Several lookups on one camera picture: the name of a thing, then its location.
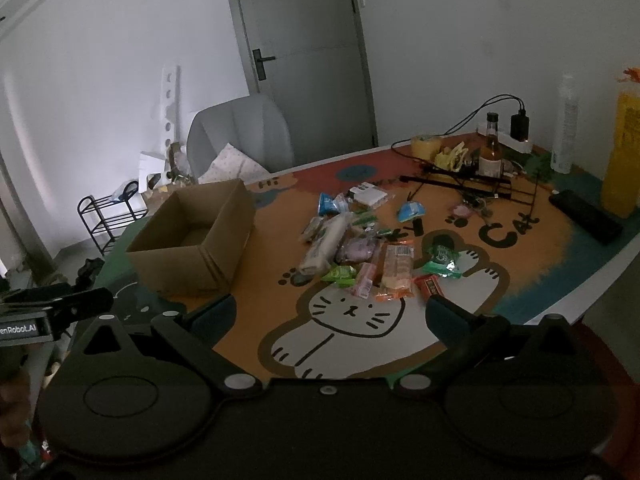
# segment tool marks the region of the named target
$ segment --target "white wall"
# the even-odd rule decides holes
[[[561,73],[582,86],[576,162],[603,176],[615,77],[640,65],[640,0],[366,0],[361,9],[380,144],[443,131],[502,92],[550,148]],[[516,105],[498,105],[503,125]]]
[[[0,208],[0,274],[15,269],[24,261],[24,250],[9,226],[4,210]]]
[[[228,0],[44,0],[0,42],[0,152],[52,255],[88,237],[80,198],[138,176],[165,63],[183,137],[193,113],[246,95]]]

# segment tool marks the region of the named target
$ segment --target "red snack box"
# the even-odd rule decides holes
[[[442,296],[442,289],[440,285],[438,285],[438,278],[434,274],[427,274],[426,276],[419,276],[414,279],[418,288],[420,288],[420,293],[422,294],[422,298],[424,301],[429,301],[431,296],[435,294],[439,294]]]

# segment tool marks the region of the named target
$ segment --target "door handle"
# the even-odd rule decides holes
[[[252,50],[252,54],[254,54],[254,63],[255,63],[255,71],[258,73],[258,81],[264,81],[267,79],[267,75],[264,72],[264,62],[265,61],[273,61],[276,59],[275,56],[262,57],[262,53],[259,48]]]

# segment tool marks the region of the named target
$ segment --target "charger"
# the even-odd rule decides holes
[[[511,116],[511,138],[520,142],[529,140],[529,118],[524,108]]]

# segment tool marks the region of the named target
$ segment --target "door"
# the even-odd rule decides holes
[[[239,6],[257,91],[282,111],[296,164],[372,148],[375,122],[352,0]]]

